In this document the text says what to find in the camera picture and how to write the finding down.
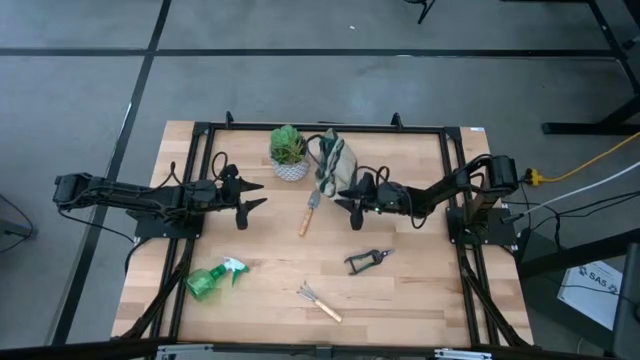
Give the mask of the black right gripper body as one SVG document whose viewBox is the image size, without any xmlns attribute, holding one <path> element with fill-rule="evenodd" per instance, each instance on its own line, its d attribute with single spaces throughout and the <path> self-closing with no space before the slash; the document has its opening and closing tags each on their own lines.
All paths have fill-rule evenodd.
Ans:
<svg viewBox="0 0 640 360">
<path fill-rule="evenodd" d="M 357 204 L 357 209 L 350 213 L 350 224 L 353 230 L 362 228 L 364 213 L 367 211 L 378 214 L 401 214 L 403 212 L 403 193 L 395 183 L 376 183 L 371 173 L 364 173 L 353 188 L 361 191 L 359 199 L 352 199 Z"/>
</svg>

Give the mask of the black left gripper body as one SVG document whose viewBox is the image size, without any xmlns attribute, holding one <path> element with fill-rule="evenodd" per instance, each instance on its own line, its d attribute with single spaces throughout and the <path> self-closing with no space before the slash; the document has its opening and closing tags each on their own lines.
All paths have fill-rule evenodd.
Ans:
<svg viewBox="0 0 640 360">
<path fill-rule="evenodd" d="M 238 179 L 239 171 L 235 164 L 225 166 L 220 172 L 222 178 L 221 196 L 222 201 L 227 207 L 236 209 L 236 225 L 239 230 L 245 230 L 248 227 L 248 213 L 240 209 L 241 193 L 239 192 Z"/>
</svg>

